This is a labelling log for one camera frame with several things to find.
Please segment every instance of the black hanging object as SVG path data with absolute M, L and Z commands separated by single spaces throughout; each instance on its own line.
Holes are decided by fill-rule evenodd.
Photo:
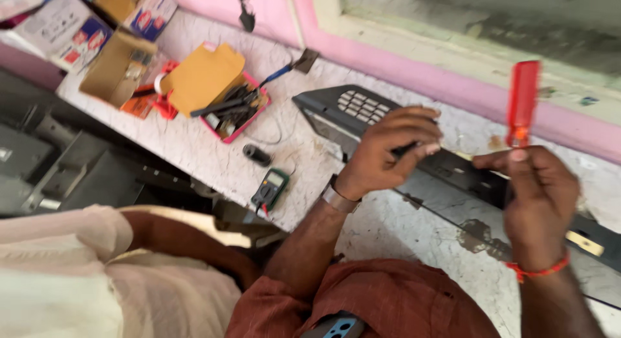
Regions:
M 252 32 L 255 29 L 255 15 L 248 13 L 243 3 L 242 3 L 242 15 L 239 16 L 239 21 L 242 22 L 242 25 L 244 26 L 244 30 L 246 30 L 247 32 Z
M 244 26 L 244 30 L 247 32 L 252 32 L 255 29 L 255 15 L 252 13 L 248 13 L 246 10 L 246 5 L 244 4 L 244 0 L 239 0 L 239 3 L 242 5 L 242 15 L 239 16 L 239 21 L 242 22 Z

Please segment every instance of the red thread bracelet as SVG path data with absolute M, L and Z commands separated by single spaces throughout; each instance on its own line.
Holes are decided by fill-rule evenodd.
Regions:
M 522 268 L 520 268 L 519 265 L 517 265 L 517 263 L 507 263 L 507 262 L 503 262 L 503 263 L 507 266 L 507 268 L 515 270 L 517 281 L 519 283 L 524 283 L 524 277 L 539 277 L 539 276 L 546 276 L 546 275 L 559 272 L 561 269 L 566 267 L 567 264 L 570 263 L 570 253 L 565 251 L 565 257 L 563 257 L 563 259 L 560 262 L 556 263 L 551 268 L 547 270 L 542 270 L 542 271 L 535 271 L 535 272 L 524 271 L 522 270 Z

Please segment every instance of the red screwdriver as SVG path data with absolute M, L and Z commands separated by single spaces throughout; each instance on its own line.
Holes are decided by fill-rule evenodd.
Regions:
M 528 146 L 530 125 L 539 95 L 539 61 L 522 61 L 513 66 L 511 89 L 507 107 L 507 146 L 525 148 Z M 513 199 L 511 184 L 507 184 L 505 207 Z

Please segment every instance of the watch strap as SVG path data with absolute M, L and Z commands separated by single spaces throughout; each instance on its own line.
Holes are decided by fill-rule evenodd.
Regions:
M 330 182 L 325 187 L 321 198 L 328 202 L 330 206 L 336 209 L 339 212 L 343 213 L 354 213 L 358 205 L 362 201 L 362 199 L 358 201 L 352 201 L 350 199 L 346 199 L 343 196 L 340 196 L 336 190 L 332 187 L 334 181 L 336 181 L 337 175 L 333 175 L 330 179 Z

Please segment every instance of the white marble countertop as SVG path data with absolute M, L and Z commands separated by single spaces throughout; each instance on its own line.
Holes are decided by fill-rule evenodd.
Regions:
M 203 41 L 228 42 L 246 57 L 245 70 L 262 79 L 289 63 L 300 52 L 273 41 L 242 33 L 226 25 L 179 11 L 157 43 L 175 60 L 183 60 Z M 317 136 L 291 101 L 301 92 L 342 84 L 358 84 L 400 104 L 423 104 L 442 111 L 444 145 L 467 154 L 490 152 L 493 136 L 506 129 L 459 108 L 434 102 L 329 61 L 318 59 L 308 75 L 290 72 L 266 88 L 273 104 L 232 144 L 215 138 L 198 119 L 182 115 L 171 121 L 152 111 L 145 120 L 78 92 L 83 74 L 69 75 L 58 95 L 119 133 L 154 152 L 206 185 L 245 206 L 267 169 L 242 154 L 253 143 L 274 154 L 272 167 L 293 172 L 284 198 L 270 213 L 272 223 L 291 231 L 319 197 L 332 173 L 343 164 L 333 155 L 335 145 Z M 539 138 L 580 177 L 586 207 L 599 222 L 621 232 L 621 167 Z M 518 288 L 512 271 L 485 252 L 472 253 L 459 243 L 456 228 L 429 211 L 415 210 L 392 191 L 371 193 L 343 228 L 337 250 L 347 258 L 419 257 L 444 269 L 490 316 L 503 337 L 519 336 Z M 621 337 L 621 313 L 601 304 L 594 309 L 610 334 Z

